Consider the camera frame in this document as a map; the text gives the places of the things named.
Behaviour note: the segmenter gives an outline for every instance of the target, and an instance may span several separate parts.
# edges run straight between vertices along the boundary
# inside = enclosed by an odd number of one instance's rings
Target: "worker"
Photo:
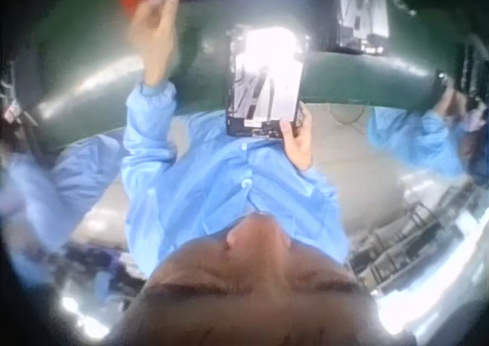
[[[129,35],[144,62],[127,100],[126,233],[149,277],[107,344],[390,344],[344,267],[336,190],[313,167],[311,115],[283,141],[226,135],[223,112],[188,121],[178,161],[167,78],[178,0],[143,2]]]
[[[121,131],[113,131],[76,142],[46,169],[9,135],[0,144],[2,234],[22,284],[31,288],[50,278],[43,258],[68,242],[118,175],[125,151]]]
[[[435,108],[424,114],[376,107],[368,122],[368,139],[413,168],[442,176],[468,173],[476,184],[489,184],[487,107],[466,111],[467,98],[448,81]]]

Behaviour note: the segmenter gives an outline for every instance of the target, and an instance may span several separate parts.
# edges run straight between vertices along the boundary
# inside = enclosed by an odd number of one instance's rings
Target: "button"
[[[248,188],[252,184],[253,184],[253,181],[251,180],[251,178],[246,178],[246,179],[243,179],[243,182],[241,182],[241,187]]]

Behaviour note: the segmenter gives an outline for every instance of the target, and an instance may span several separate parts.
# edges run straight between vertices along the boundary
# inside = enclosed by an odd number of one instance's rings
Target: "factory floor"
[[[313,115],[315,165],[338,188],[342,223],[355,237],[370,228],[403,216],[416,200],[433,207],[457,182],[425,171],[410,170],[389,154],[371,147],[367,139],[368,107],[356,105],[308,105]],[[170,138],[184,154],[188,141],[177,123]],[[107,189],[100,202],[86,215],[73,240],[126,247],[124,220],[129,207],[120,178]]]

